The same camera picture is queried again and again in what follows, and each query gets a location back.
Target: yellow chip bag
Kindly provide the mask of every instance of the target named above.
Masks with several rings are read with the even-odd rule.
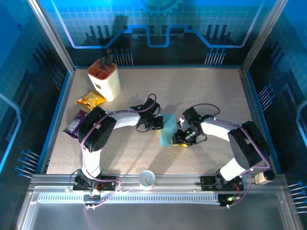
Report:
[[[78,99],[76,103],[83,104],[90,110],[93,110],[96,106],[98,106],[99,104],[105,101],[106,99],[103,96],[99,95],[94,90],[90,90],[90,92],[87,95]]]

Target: vent grille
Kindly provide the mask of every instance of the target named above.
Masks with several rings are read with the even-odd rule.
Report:
[[[108,203],[219,204],[217,194],[115,194]],[[39,203],[83,203],[81,194],[40,194]]]

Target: purple snack bag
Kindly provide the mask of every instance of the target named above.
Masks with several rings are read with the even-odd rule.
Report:
[[[70,124],[63,131],[72,138],[78,139],[77,136],[78,129],[87,115],[88,115],[87,112],[80,110],[77,113],[77,115],[73,118],[72,122],[70,122]]]

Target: beige tabletop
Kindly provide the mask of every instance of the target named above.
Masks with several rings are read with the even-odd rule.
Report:
[[[161,113],[176,114],[177,119],[194,104],[212,103],[220,107],[218,118],[237,123],[251,120],[241,80],[236,69],[119,69],[122,92],[106,110],[127,109],[142,104],[150,93],[157,95]],[[82,166],[82,152],[77,139],[62,130],[78,111],[87,108],[75,100],[93,89],[86,70],[77,70],[64,111],[59,133],[47,173],[70,174]],[[214,108],[199,106],[201,114],[213,114]],[[233,153],[229,142],[208,136],[208,140],[192,147],[161,147],[159,131],[139,133],[135,127],[112,132],[101,151],[103,173],[155,174],[214,173],[225,165]]]

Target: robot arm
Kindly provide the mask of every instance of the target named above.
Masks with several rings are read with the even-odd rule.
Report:
[[[269,147],[264,137],[256,127],[256,125],[248,121],[241,125],[232,126],[228,122],[218,122],[211,115],[200,116],[193,107],[183,113],[189,128],[186,130],[179,129],[172,137],[173,145],[192,146],[199,144],[197,138],[199,136],[213,135],[230,142],[234,158],[225,166],[216,172],[215,180],[217,188],[222,189],[223,186],[232,183],[237,176],[249,170],[262,158],[252,143],[247,139],[241,128],[248,132],[263,156],[269,156]]]
[[[151,109],[138,113],[149,106]],[[163,117],[157,116],[160,112],[160,105],[153,99],[149,98],[144,105],[131,107],[127,112],[112,114],[112,111],[104,111],[100,107],[96,107],[85,118],[78,130],[78,141],[81,143],[89,130],[98,122],[100,118],[107,114],[112,114],[104,119],[89,135],[84,142],[85,151],[83,151],[82,172],[88,179],[97,177],[100,170],[100,151],[109,139],[112,131],[116,128],[125,126],[145,126],[145,130],[158,130],[163,128]]]

